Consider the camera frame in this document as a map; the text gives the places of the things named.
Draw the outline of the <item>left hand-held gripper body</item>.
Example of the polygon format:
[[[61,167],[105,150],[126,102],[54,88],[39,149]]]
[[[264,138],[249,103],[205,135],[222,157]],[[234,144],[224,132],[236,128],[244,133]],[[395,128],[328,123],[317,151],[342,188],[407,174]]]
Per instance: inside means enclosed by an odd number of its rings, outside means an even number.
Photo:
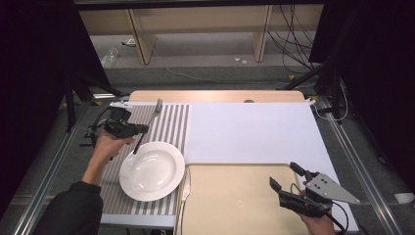
[[[137,134],[136,126],[129,123],[131,112],[124,108],[109,107],[109,116],[98,122],[98,126],[116,138],[128,138]]]

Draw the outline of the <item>white plate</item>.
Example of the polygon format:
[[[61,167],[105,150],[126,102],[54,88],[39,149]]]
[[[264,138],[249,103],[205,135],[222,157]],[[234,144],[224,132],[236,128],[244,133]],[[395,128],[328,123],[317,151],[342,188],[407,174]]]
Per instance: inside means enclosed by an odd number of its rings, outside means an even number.
[[[151,142],[124,159],[119,184],[130,198],[152,202],[169,195],[181,182],[184,172],[184,157],[175,146]]]

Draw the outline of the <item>grey striped placemat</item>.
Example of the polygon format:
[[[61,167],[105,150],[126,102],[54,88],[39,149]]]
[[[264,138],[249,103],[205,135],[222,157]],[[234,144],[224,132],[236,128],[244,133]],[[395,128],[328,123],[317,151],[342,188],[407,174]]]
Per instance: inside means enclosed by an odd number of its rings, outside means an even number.
[[[140,147],[151,142],[165,142],[175,146],[185,160],[185,145],[190,107],[183,104],[167,104],[150,126]],[[119,184],[119,171],[124,159],[135,145],[123,147],[119,155],[105,169],[101,197],[105,214],[174,215],[179,185],[167,196],[152,202],[136,201],[127,196]]]

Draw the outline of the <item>black curtain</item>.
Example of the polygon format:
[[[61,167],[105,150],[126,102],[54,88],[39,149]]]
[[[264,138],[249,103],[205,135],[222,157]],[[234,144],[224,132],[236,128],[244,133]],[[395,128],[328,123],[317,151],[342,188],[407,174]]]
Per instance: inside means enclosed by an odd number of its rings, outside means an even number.
[[[83,74],[109,83],[73,0],[0,0],[0,219]]]
[[[337,70],[387,161],[415,193],[415,0],[326,0],[311,62],[328,59],[349,17]]]

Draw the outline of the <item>light wooden shelf unit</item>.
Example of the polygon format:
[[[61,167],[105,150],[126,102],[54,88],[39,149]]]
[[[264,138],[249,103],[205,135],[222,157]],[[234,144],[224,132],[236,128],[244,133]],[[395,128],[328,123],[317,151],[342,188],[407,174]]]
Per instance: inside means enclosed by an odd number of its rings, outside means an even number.
[[[82,11],[80,16],[91,35],[131,35],[141,63],[150,62],[157,36],[170,33],[247,32],[255,59],[263,59],[268,31],[287,31],[293,12],[294,30],[317,29],[323,6],[265,5]]]

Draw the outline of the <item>beige tray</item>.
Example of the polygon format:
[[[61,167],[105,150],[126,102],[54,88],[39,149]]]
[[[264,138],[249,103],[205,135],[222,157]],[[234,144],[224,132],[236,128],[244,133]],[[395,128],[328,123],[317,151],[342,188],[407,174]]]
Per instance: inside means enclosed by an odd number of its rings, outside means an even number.
[[[286,164],[191,164],[190,195],[174,235],[309,235],[300,217],[279,206],[298,177]]]

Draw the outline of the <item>clear plastic bag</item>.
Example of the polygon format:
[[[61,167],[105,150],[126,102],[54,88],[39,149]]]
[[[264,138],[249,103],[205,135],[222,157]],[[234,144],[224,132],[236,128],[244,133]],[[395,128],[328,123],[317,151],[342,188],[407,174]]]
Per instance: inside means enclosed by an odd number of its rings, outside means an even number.
[[[110,69],[115,65],[118,55],[118,50],[115,47],[111,47],[107,54],[102,58],[101,65],[105,69]]]

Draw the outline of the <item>person's right hand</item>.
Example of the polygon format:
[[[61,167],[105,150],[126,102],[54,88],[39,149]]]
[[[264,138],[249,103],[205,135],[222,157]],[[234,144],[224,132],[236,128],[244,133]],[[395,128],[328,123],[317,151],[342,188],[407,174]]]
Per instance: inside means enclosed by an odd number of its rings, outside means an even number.
[[[336,235],[334,223],[327,215],[322,217],[309,217],[299,213],[299,217],[311,235]]]

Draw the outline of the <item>black metal stand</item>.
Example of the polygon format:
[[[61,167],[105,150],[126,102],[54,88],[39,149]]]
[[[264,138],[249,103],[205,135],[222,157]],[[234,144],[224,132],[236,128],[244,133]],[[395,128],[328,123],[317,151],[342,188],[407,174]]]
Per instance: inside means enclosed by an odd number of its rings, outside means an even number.
[[[324,63],[316,66],[300,78],[296,78],[294,81],[284,85],[283,90],[294,90],[296,87],[299,87],[312,78],[316,78],[313,90],[317,94],[330,93],[332,97],[332,105],[330,108],[331,114],[334,117],[334,121],[341,121],[343,117],[340,113],[340,99],[344,94],[344,90],[336,66],[331,60],[327,59]]]
[[[115,95],[116,97],[128,96],[128,93],[113,88],[107,81],[100,81],[99,79],[95,79],[82,72],[69,73],[64,80],[64,85],[68,114],[67,132],[70,132],[75,125],[73,94],[76,94],[81,102],[90,102],[94,99],[90,86],[95,86]]]

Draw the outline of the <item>metal floor rail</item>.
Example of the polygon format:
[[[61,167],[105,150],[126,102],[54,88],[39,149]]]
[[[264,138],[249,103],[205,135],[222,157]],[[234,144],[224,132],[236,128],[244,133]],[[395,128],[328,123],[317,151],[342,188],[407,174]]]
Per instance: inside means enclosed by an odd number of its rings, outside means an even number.
[[[330,114],[317,119],[324,143],[340,183],[361,203],[350,207],[354,219],[370,235],[406,235],[403,220],[413,213],[394,195],[408,188],[386,164],[360,119],[349,114],[333,121]]]
[[[46,170],[41,175],[41,181],[37,185],[36,191],[30,197],[25,198],[25,209],[15,227],[13,235],[30,234],[37,217],[40,215],[46,203],[48,193],[61,170],[73,142],[74,135],[78,131],[79,124],[84,118],[89,106],[90,102],[76,103],[75,108],[78,110],[78,114],[75,116],[74,124],[71,127],[65,128],[65,135],[60,140],[59,148],[54,152]]]

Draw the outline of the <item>person's left hand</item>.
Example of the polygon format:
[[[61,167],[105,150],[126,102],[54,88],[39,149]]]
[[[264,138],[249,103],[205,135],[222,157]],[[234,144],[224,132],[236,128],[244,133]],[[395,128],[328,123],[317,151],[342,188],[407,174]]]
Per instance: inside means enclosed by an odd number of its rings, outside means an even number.
[[[130,145],[133,142],[133,137],[116,138],[109,132],[102,130],[98,136],[92,154],[92,160],[97,161],[98,163],[107,164],[110,161],[110,158],[115,157],[124,145]]]

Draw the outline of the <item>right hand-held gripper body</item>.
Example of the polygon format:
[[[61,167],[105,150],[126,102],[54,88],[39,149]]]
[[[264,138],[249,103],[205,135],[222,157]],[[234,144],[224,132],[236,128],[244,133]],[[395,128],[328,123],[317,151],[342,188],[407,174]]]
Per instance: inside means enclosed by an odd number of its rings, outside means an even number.
[[[278,188],[281,207],[309,217],[322,217],[332,208],[335,201],[360,203],[359,199],[325,173],[306,170],[300,176],[306,179],[305,195],[295,195]]]

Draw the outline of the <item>white tape strip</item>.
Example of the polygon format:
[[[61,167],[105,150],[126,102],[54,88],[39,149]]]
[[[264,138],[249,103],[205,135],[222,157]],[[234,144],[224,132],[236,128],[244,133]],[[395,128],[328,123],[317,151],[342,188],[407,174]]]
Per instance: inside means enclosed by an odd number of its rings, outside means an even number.
[[[394,197],[400,204],[408,204],[415,200],[415,195],[413,193],[398,193]]]

